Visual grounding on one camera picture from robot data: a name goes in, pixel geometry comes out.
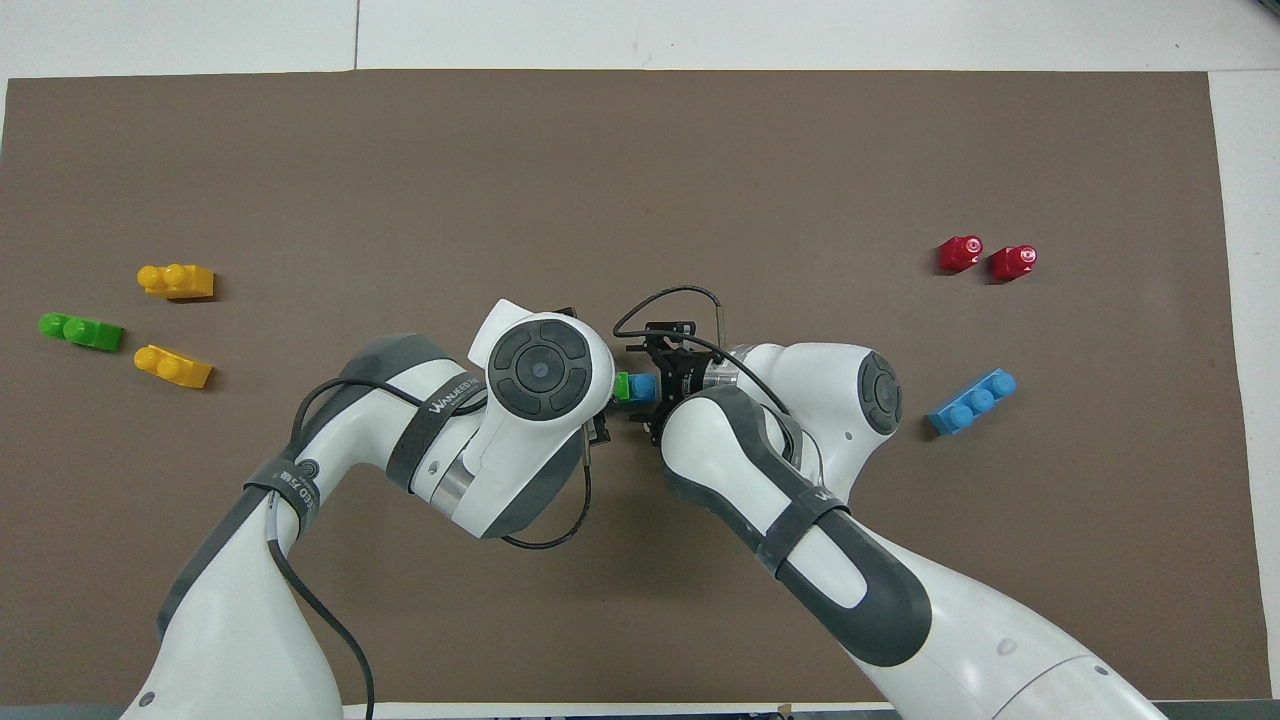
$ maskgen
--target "black strap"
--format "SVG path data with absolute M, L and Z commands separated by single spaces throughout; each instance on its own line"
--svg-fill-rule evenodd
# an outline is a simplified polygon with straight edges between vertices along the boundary
M 483 389 L 484 382 L 480 378 L 471 373 L 458 373 L 419 405 L 417 413 L 404 427 L 404 432 L 396 441 L 396 447 L 392 448 L 390 459 L 387 460 L 387 478 L 412 493 L 410 486 L 413 482 L 413 473 L 431 450 L 431 443 L 444 429 L 444 424 Z
M 320 488 L 306 477 L 302 468 L 283 457 L 262 462 L 262 466 L 244 480 L 244 487 L 260 487 L 280 493 L 280 497 L 298 514 L 298 536 L 320 511 Z
M 791 555 L 800 538 L 809 532 L 809 528 L 818 521 L 818 518 L 832 510 L 849 512 L 849 507 L 838 497 L 831 495 L 831 491 L 826 487 L 812 486 L 805 488 L 800 495 L 791 498 L 791 505 L 787 505 L 782 514 L 778 515 L 778 519 L 769 525 L 769 530 L 764 533 L 760 544 L 755 546 L 755 559 L 764 565 L 764 569 L 771 575 L 776 577 L 782 561 Z

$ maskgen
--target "red lego brick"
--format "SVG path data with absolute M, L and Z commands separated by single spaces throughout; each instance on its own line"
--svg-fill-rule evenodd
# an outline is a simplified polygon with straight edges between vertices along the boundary
M 1018 279 L 1032 272 L 1037 256 L 1030 245 L 1001 247 L 991 256 L 991 277 L 997 281 Z
M 980 238 L 972 234 L 956 236 L 938 247 L 938 266 L 959 273 L 975 265 L 979 255 L 982 255 Z

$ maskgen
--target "brown mat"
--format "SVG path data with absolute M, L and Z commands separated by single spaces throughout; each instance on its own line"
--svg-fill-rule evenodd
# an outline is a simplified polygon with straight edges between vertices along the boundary
M 0 703 L 127 701 L 178 569 L 371 337 L 421 331 L 461 359 L 498 297 L 607 332 L 677 282 L 721 295 L 731 342 L 858 342 L 896 366 L 906 418 L 859 480 L 868 525 L 1152 697 L 1267 694 L 1203 74 L 40 79 L 9 83 L 6 123 Z M 936 274 L 964 233 L 1041 263 L 1005 286 Z M 219 273 L 218 301 L 145 296 L 137 268 L 172 261 Z M 50 310 L 124 325 L 123 351 L 41 337 Z M 710 332 L 692 300 L 648 319 L 684 316 Z M 214 363 L 211 387 L 133 369 L 147 342 Z M 928 439 L 923 414 L 995 366 L 1018 393 Z M 380 696 L 877 698 L 623 420 L 556 552 L 348 477 L 296 561 Z

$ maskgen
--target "toy building block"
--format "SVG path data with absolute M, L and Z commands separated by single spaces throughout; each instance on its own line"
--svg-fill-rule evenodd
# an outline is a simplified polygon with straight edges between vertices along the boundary
M 148 345 L 133 354 L 133 366 L 182 387 L 205 387 L 212 365 Z
M 61 313 L 47 313 L 41 316 L 40 332 L 47 337 L 110 352 L 119 350 L 120 336 L 124 333 L 119 325 Z
M 938 434 L 955 434 L 973 424 L 978 415 L 1012 395 L 1015 389 L 1018 389 L 1018 382 L 1014 377 L 996 368 L 948 397 L 946 402 L 934 407 L 927 418 L 937 428 Z
M 658 400 L 658 375 L 618 373 L 613 377 L 613 397 L 618 402 L 654 402 Z
M 991 256 L 991 277 L 997 281 L 1018 279 L 1032 272 L 1037 258 L 1030 245 L 1001 247 Z
M 938 268 L 959 273 L 978 264 L 982 240 L 977 236 L 956 236 L 938 247 Z
M 143 265 L 138 270 L 138 284 L 147 295 L 169 300 L 187 297 L 212 297 L 214 273 L 200 265 Z

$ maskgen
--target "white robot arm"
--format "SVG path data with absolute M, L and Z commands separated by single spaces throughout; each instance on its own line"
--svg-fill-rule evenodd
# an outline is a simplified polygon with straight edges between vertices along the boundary
M 1050 621 L 852 519 L 854 478 L 901 419 L 883 357 L 832 343 L 732 354 L 790 415 L 735 365 L 705 363 L 660 418 L 669 487 L 730 525 L 905 720 L 1164 719 Z
M 485 383 L 424 336 L 387 336 L 308 397 L 285 448 L 170 589 L 160 652 L 124 719 L 342 717 L 278 561 L 352 465 L 384 469 L 475 537 L 506 537 L 545 509 L 581 459 L 582 425 L 608 401 L 607 346 L 571 316 L 500 301 L 468 357 Z

